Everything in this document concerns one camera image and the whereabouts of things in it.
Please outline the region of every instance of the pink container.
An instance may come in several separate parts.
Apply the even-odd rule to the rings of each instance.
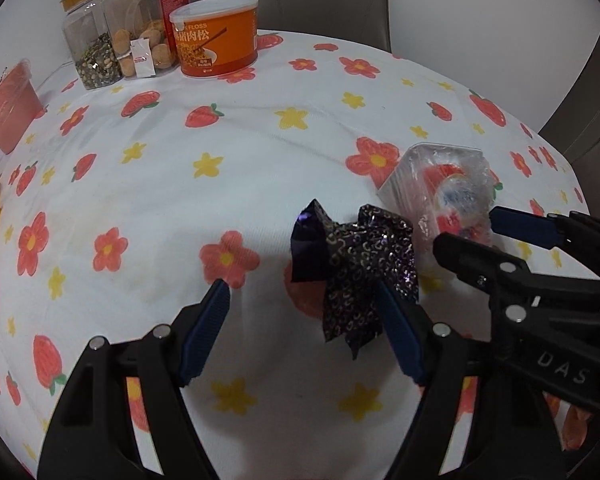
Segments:
[[[31,86],[29,60],[23,59],[0,82],[0,149],[11,153],[42,104]]]

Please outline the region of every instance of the white tablecloth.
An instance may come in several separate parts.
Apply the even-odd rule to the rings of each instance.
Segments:
[[[213,80],[177,70],[86,92],[64,67],[40,89],[46,114],[0,160],[0,435],[31,471],[87,341],[143,336],[223,277],[228,318],[184,390],[220,477],[379,480],[420,392],[384,336],[354,362],[294,307],[284,270],[296,215],[314,198],[342,222],[380,205],[397,154],[425,139],[482,149],[497,204],[587,211],[567,161],[461,84],[347,41],[283,32],[260,44],[252,67]],[[590,276],[557,250],[502,244],[532,270]],[[424,278],[421,298],[434,319],[488,336],[479,292]],[[447,468],[468,433],[466,386]]]

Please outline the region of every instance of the floral tablecloth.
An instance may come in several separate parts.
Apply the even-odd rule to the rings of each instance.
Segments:
[[[289,237],[317,198],[352,221],[423,140],[483,150],[496,203],[587,207],[567,161],[484,96],[368,46],[263,33],[250,68],[87,92],[72,66],[39,89],[45,111],[0,160],[0,435],[32,472],[87,341],[143,336],[215,278],[232,307],[202,376],[183,390],[223,479],[381,479],[420,399],[384,336],[351,359],[290,283]],[[558,250],[500,241],[532,270],[590,276]],[[422,276],[433,318],[488,338],[486,297]],[[158,468],[137,380],[145,465]],[[445,468],[458,464],[465,380]]]

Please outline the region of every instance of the plastic jar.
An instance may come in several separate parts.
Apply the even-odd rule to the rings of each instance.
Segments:
[[[171,13],[182,73],[206,77],[253,63],[258,0],[200,0]]]
[[[152,77],[178,64],[172,10],[189,0],[104,0],[113,50],[126,78]]]
[[[87,90],[122,79],[101,3],[102,0],[62,0],[68,11],[62,31]]]

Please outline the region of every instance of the label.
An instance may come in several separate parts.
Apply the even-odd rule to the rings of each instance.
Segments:
[[[136,66],[136,75],[138,77],[151,77],[155,75],[154,58],[151,56],[149,40],[140,38],[131,40],[131,55],[134,58]]]
[[[210,20],[176,23],[173,33],[180,65],[186,75],[233,72],[257,57],[255,9]]]
[[[173,38],[173,27],[169,20],[169,15],[176,9],[185,6],[189,3],[189,0],[160,0],[160,7],[162,8],[162,20],[164,22],[164,35],[167,38],[169,49],[172,52],[176,51],[176,41]]]

